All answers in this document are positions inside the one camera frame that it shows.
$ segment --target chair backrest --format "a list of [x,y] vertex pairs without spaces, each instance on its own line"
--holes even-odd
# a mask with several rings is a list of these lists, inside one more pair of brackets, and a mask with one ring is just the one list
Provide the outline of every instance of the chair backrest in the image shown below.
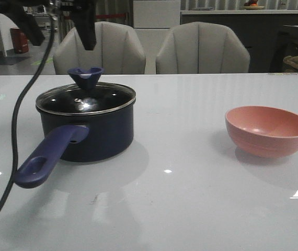
[[192,22],[169,30],[156,57],[156,73],[247,73],[249,64],[249,52],[231,28]]
[[145,54],[135,30],[112,22],[96,22],[97,44],[86,51],[76,28],[72,28],[54,53],[56,74],[75,67],[103,67],[104,74],[144,74]]

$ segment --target glass lid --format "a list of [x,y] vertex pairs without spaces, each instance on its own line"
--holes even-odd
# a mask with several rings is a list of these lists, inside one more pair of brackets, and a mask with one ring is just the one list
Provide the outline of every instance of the glass lid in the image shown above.
[[40,94],[36,107],[48,113],[68,116],[96,115],[119,110],[135,101],[135,91],[127,86],[98,82],[91,90],[76,84]]

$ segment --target saucepan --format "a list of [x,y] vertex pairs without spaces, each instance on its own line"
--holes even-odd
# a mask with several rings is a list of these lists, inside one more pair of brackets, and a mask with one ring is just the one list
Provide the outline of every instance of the saucepan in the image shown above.
[[76,84],[37,97],[36,109],[45,138],[15,173],[18,186],[41,185],[59,159],[100,161],[121,153],[132,143],[135,91],[120,84],[97,82],[102,71],[98,67],[88,71],[70,69]]

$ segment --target black cable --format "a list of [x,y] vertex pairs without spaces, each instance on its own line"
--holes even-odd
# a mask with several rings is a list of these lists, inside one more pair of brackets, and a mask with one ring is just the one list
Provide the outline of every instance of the black cable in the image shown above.
[[20,93],[16,104],[14,106],[14,110],[13,110],[13,115],[12,115],[12,153],[13,153],[13,161],[12,161],[12,172],[9,178],[9,181],[7,183],[7,186],[5,188],[5,191],[0,199],[0,211],[3,208],[7,197],[12,189],[13,186],[13,176],[14,173],[17,171],[18,169],[18,145],[17,145],[17,120],[18,120],[18,113],[19,113],[19,108],[20,105],[22,103],[22,100],[24,99],[25,95],[27,94],[27,92],[29,91],[29,89],[32,87],[32,85],[35,83],[35,81],[37,80],[37,78],[40,76],[44,65],[48,59],[49,53],[51,51],[52,45],[53,45],[53,41],[54,41],[54,34],[55,34],[55,30],[54,30],[54,22],[52,17],[49,18],[50,20],[50,38],[49,38],[49,42],[47,45],[47,48],[44,52],[43,58],[41,60],[41,63],[38,67],[38,69],[36,70],[35,74],[33,75],[33,77],[31,78],[31,80],[28,82],[28,84],[26,85],[26,87],[22,90],[22,92]]

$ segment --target ceramic bowl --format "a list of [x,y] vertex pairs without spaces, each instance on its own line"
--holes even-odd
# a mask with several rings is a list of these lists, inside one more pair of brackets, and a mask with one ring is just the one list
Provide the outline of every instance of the ceramic bowl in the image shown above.
[[226,127],[233,142],[244,151],[278,158],[298,151],[298,115],[263,106],[228,111]]

